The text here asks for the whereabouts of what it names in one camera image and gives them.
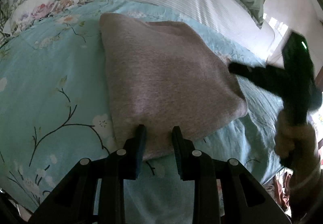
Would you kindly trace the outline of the person's right hand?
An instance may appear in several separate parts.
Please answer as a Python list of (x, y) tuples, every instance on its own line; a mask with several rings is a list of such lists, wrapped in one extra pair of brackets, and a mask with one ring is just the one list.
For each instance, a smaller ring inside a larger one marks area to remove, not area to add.
[(286, 112), (278, 114), (275, 136), (275, 153), (284, 167), (293, 171), (290, 189), (310, 190), (319, 182), (320, 155), (316, 131), (306, 122), (293, 126), (288, 122)]

